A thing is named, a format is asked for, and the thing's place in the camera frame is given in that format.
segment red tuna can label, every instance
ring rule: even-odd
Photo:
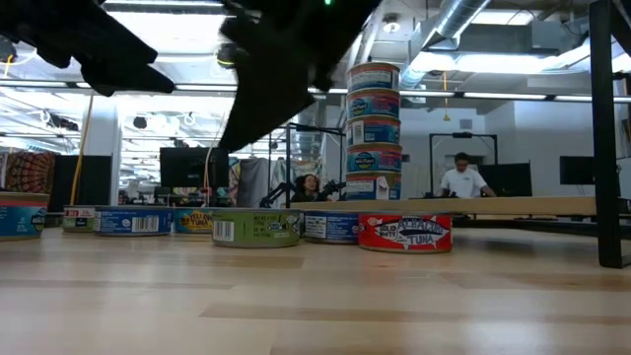
[[[362,213],[359,245],[393,252],[449,252],[453,247],[451,215]]]

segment wooden table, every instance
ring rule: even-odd
[[[596,215],[594,197],[440,198],[402,201],[293,203],[292,208],[328,211],[447,212],[491,215]]]

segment green tuna can label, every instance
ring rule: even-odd
[[[90,233],[94,229],[95,207],[65,206],[63,208],[63,230],[74,233]]]
[[[232,248],[282,248],[300,240],[300,212],[225,209],[213,213],[213,243]]]

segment patterned fabric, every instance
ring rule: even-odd
[[[55,168],[53,153],[9,154],[6,167],[5,188],[7,190],[47,194],[52,191]]]

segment wooden tabletop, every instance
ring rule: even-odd
[[[493,215],[583,215],[596,214],[594,197],[498,197],[439,198],[402,201],[344,201],[293,203],[292,208],[326,211],[396,211],[479,213]]]

